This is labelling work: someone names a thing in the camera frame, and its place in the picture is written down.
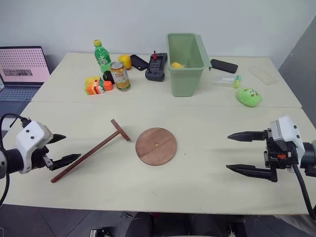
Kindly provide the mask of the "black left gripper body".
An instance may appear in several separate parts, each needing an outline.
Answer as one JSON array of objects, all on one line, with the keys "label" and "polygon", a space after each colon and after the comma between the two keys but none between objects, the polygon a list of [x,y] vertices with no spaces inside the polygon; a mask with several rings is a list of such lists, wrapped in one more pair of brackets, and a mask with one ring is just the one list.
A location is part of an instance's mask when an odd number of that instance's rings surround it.
[{"label": "black left gripper body", "polygon": [[32,170],[37,168],[51,168],[51,159],[48,158],[47,153],[49,149],[44,146],[41,149],[36,149],[31,156]]}]

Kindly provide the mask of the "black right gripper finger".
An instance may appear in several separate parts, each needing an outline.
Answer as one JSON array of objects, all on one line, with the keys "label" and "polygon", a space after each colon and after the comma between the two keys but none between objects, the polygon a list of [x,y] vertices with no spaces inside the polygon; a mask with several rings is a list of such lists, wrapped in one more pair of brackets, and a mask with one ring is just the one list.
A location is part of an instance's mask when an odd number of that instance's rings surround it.
[{"label": "black right gripper finger", "polygon": [[266,137],[267,131],[245,131],[231,134],[227,138],[241,142],[252,142],[264,141]]},{"label": "black right gripper finger", "polygon": [[276,169],[256,168],[254,165],[244,164],[226,165],[226,168],[247,177],[260,178],[269,180],[271,182],[277,182]]}]

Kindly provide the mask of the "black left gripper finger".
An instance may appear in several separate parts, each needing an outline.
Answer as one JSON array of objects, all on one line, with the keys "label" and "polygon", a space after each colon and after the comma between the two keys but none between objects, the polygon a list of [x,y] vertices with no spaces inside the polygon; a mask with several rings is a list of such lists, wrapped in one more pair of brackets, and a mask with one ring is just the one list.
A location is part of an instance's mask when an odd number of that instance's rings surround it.
[{"label": "black left gripper finger", "polygon": [[53,138],[48,142],[48,144],[56,143],[56,142],[63,140],[65,138],[66,138],[65,135],[53,134]]},{"label": "black left gripper finger", "polygon": [[49,169],[51,171],[62,168],[64,166],[67,166],[69,164],[71,164],[72,162],[74,162],[75,160],[77,160],[79,157],[81,156],[81,154],[71,154],[71,155],[67,155],[62,157],[59,160],[56,161],[52,161],[52,166],[49,167]]}]

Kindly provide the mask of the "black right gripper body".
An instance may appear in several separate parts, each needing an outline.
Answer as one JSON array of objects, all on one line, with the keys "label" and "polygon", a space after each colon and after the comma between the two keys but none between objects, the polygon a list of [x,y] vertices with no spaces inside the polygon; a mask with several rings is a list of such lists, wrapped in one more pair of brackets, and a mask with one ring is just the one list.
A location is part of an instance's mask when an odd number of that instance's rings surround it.
[{"label": "black right gripper body", "polygon": [[271,173],[276,173],[277,169],[288,169],[292,171],[294,163],[294,143],[273,139],[272,129],[265,131],[266,151],[264,151],[265,166]]}]

